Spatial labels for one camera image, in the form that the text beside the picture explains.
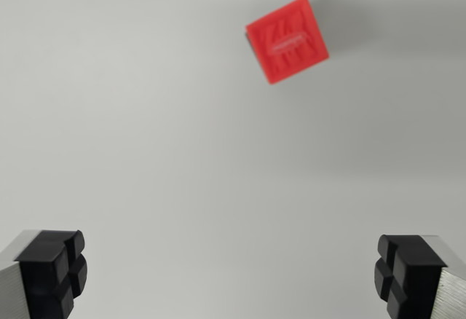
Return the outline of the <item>gripper right finger with black rubber tip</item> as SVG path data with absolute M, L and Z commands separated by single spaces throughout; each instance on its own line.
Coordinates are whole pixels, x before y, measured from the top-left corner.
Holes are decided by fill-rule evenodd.
M 394 319 L 463 319 L 465 262 L 436 235 L 381 235 L 374 285 Z

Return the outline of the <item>gripper left finger with black rubber tip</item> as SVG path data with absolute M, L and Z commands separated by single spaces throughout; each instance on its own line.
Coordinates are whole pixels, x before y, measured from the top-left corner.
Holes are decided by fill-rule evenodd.
M 24 230 L 1 251 L 1 317 L 66 319 L 87 282 L 81 231 Z

